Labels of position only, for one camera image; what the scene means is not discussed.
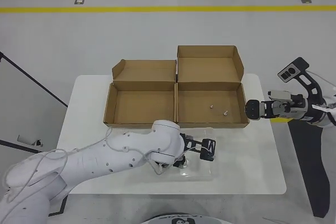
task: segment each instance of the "white floor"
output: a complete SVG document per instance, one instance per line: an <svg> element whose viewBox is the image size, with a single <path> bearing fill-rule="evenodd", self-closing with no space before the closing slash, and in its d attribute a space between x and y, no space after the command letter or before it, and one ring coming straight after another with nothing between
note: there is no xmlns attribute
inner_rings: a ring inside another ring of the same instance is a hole
<svg viewBox="0 0 336 224"><path fill-rule="evenodd" d="M73 2L1 0L0 7L73 6ZM288 0L259 2L291 4ZM153 4L193 3L139 3ZM223 3L201 0L199 4ZM138 4L128 0L85 2L85 6L99 5ZM110 74L122 58L175 59L177 46L183 44L236 45L245 71L259 75L264 92L305 93L297 82L284 84L277 77L297 57L336 83L336 12L0 14L0 51L66 103L77 76ZM331 86L318 81L326 95L333 94ZM238 224L320 222L312 216L287 124L273 124L273 130L287 184L284 195L75 195L69 197L65 213L51 217L49 223L139 223L165 212L199 213Z"/></svg>

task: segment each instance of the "robotic arm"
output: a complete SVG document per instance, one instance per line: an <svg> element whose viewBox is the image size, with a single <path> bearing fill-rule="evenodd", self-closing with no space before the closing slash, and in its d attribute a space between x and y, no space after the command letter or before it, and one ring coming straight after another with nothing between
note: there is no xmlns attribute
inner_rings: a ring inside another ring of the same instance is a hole
<svg viewBox="0 0 336 224"><path fill-rule="evenodd" d="M319 84L306 72L309 64L302 58L295 59L291 64L278 73L283 82L297 80L309 94L293 95L287 91L271 90L268 96L271 101L249 100L245 107L248 118L292 118L303 120L313 125L326 126L333 123L336 126L336 101L323 98Z"/></svg>
<svg viewBox="0 0 336 224"><path fill-rule="evenodd" d="M271 101L249 100L245 112L252 120L292 118L324 128L321 135L321 159L330 183L330 208L324 219L327 223L336 224L336 96L323 98L319 84L306 71L308 67L305 60L297 58L278 73L283 82L297 80L306 89L308 97L271 90L268 92Z"/></svg>
<svg viewBox="0 0 336 224"><path fill-rule="evenodd" d="M201 144L206 150L188 147L189 142ZM185 162L184 153L188 150L212 161L215 141L194 141L181 134L177 124L158 120L149 134L128 132L112 138L106 136L71 152L56 150L33 155L7 173L5 181L10 190L0 202L0 223L46 223L50 204L62 200L78 184L150 161L159 164L161 169L179 167Z"/></svg>

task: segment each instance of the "table surface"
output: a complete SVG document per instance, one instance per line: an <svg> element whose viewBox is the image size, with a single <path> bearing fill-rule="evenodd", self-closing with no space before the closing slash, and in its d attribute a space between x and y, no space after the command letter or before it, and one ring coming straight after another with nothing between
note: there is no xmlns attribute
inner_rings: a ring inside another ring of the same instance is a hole
<svg viewBox="0 0 336 224"><path fill-rule="evenodd" d="M103 138L106 99L112 76L79 76L72 91L58 148L72 150ZM246 100L264 100L259 77L242 79ZM286 184L268 119L245 128L214 129L217 138L211 179L172 179L155 176L150 166L88 180L71 194L284 194Z"/></svg>

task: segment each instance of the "cardboard box lid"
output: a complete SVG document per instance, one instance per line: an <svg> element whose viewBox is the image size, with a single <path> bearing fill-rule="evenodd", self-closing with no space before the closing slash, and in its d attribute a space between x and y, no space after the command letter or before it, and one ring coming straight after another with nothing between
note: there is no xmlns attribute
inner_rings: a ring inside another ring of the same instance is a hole
<svg viewBox="0 0 336 224"><path fill-rule="evenodd" d="M124 60L112 68L115 81L175 82L176 60Z"/></svg>
<svg viewBox="0 0 336 224"><path fill-rule="evenodd" d="M233 45L178 46L178 82L240 82L244 66Z"/></svg>

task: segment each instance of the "open cardboard box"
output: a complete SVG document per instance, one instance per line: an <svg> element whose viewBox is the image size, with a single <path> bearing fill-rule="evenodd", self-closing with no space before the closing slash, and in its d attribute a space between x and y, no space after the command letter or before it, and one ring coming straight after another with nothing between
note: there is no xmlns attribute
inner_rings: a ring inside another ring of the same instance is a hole
<svg viewBox="0 0 336 224"><path fill-rule="evenodd" d="M235 46L178 46L176 122L182 128L247 126L243 74Z"/></svg>
<svg viewBox="0 0 336 224"><path fill-rule="evenodd" d="M175 60L121 60L112 74L107 126L150 128L155 120L176 120Z"/></svg>

